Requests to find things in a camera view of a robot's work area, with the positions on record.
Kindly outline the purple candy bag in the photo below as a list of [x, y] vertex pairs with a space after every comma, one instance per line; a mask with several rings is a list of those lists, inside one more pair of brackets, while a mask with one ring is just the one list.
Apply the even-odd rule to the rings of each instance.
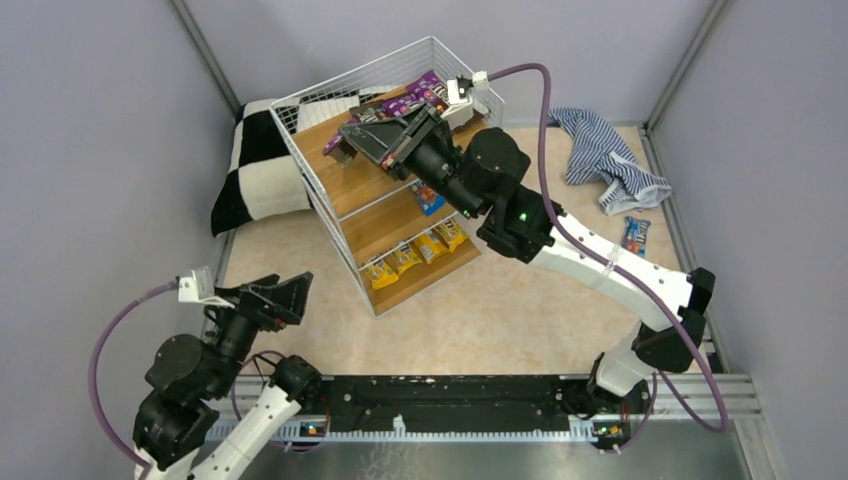
[[350, 110], [351, 118], [356, 123], [372, 123], [382, 121], [391, 115], [381, 106], [360, 106]]
[[337, 130], [322, 150], [322, 155], [331, 158], [339, 166], [346, 167], [358, 155], [358, 150], [352, 146]]
[[408, 84], [405, 89], [408, 94], [433, 105], [439, 112], [444, 112], [449, 108], [446, 84], [433, 70], [426, 72], [416, 81]]
[[402, 116], [419, 107], [422, 100], [413, 93], [398, 95], [382, 102], [383, 110], [391, 117]]

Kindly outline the blue candy bag floor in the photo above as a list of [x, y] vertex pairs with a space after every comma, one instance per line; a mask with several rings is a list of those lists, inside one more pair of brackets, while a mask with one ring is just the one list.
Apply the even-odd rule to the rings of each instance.
[[417, 180], [409, 186], [418, 206], [425, 216], [439, 211], [446, 203], [444, 197], [431, 187]]

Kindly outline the yellow candy bag back up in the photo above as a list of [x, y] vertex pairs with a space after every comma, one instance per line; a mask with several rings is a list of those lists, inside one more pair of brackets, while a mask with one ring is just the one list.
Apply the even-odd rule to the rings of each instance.
[[363, 272], [374, 290], [388, 287], [400, 279], [400, 275], [384, 257], [375, 258], [367, 263]]

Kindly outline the yellow candy bag up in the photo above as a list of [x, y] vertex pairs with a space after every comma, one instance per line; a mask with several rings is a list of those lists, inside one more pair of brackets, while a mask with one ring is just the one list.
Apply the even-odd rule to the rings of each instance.
[[374, 290], [388, 287], [400, 279], [400, 275], [384, 257], [375, 258], [367, 263], [363, 272]]
[[422, 263], [420, 256], [410, 243], [398, 246], [388, 257], [398, 276], [403, 276], [411, 268]]

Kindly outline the yellow candy bag front up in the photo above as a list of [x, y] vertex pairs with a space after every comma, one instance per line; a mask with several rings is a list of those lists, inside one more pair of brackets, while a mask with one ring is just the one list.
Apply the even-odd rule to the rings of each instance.
[[388, 257], [398, 276], [403, 276], [411, 268], [422, 263], [420, 256], [410, 243], [398, 246]]

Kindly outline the blue candy bag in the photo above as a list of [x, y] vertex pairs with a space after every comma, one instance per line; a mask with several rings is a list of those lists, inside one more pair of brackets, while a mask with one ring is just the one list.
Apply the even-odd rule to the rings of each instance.
[[647, 235], [652, 222], [633, 216], [625, 217], [625, 231], [621, 246], [627, 251], [640, 257], [646, 256]]

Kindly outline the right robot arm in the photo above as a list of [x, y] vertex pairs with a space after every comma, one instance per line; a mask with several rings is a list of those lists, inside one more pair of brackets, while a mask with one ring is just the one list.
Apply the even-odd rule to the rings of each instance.
[[498, 127], [458, 145], [432, 107], [373, 122], [349, 123], [343, 141], [395, 180], [415, 176], [458, 213], [480, 220], [476, 234], [497, 254], [556, 271], [634, 312], [635, 331], [595, 361], [591, 394], [621, 398], [651, 373], [706, 369], [699, 347], [714, 275], [662, 268], [590, 231], [523, 183], [531, 161]]

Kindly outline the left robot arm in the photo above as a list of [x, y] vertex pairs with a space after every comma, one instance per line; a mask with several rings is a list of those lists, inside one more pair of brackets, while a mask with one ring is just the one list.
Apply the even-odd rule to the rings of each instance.
[[297, 355], [279, 360], [253, 407], [202, 462], [195, 459], [220, 414], [210, 406], [230, 393], [261, 332], [298, 325], [310, 272], [271, 274], [236, 287], [214, 284], [209, 268], [169, 287], [181, 303], [198, 304], [215, 325], [211, 338], [179, 334], [165, 340], [145, 374], [151, 392], [134, 420], [138, 479], [238, 479], [279, 428], [321, 398], [321, 373]]

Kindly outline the purple candy bag front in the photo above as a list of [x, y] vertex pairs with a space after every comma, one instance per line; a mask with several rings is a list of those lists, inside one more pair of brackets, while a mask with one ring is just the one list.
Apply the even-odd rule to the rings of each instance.
[[413, 93], [398, 95], [382, 102], [383, 110], [391, 117], [402, 116], [419, 107], [422, 100]]

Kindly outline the yellow candy bag right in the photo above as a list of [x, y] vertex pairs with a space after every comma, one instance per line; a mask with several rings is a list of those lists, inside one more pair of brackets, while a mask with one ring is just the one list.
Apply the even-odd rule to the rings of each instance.
[[434, 230], [444, 241], [447, 249], [453, 253], [469, 239], [465, 230], [453, 219], [446, 218], [434, 227]]

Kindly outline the yellow candy bag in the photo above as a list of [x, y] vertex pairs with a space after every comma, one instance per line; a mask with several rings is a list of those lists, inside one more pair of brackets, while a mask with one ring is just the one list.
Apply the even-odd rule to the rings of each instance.
[[434, 230], [444, 241], [447, 249], [453, 253], [469, 239], [465, 230], [453, 219], [446, 218], [434, 227]]
[[450, 252], [440, 236], [432, 230], [428, 230], [414, 238], [413, 244], [420, 252], [421, 258], [428, 265]]

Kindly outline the black white checkered pillow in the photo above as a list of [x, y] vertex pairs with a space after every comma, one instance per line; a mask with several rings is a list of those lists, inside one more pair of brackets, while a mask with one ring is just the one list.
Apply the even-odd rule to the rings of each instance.
[[241, 106], [230, 167], [210, 214], [214, 237], [250, 222], [312, 207], [296, 161], [280, 134], [274, 98]]

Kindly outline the blue striped cloth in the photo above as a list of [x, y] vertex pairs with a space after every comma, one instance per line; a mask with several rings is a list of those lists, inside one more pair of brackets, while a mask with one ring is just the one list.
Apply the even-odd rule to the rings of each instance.
[[572, 150], [563, 180], [568, 185], [603, 183], [598, 204], [604, 213], [656, 208], [673, 188], [662, 176], [643, 167], [623, 137], [599, 114], [575, 107], [556, 107], [548, 123], [572, 139]]

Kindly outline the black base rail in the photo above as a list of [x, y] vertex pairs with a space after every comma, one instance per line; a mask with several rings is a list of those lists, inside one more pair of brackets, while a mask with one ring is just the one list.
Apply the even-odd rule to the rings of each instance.
[[328, 376], [317, 402], [270, 443], [300, 452], [330, 443], [587, 443], [612, 453], [643, 419], [720, 421], [698, 374], [647, 379], [618, 401], [591, 399], [586, 384], [580, 375]]

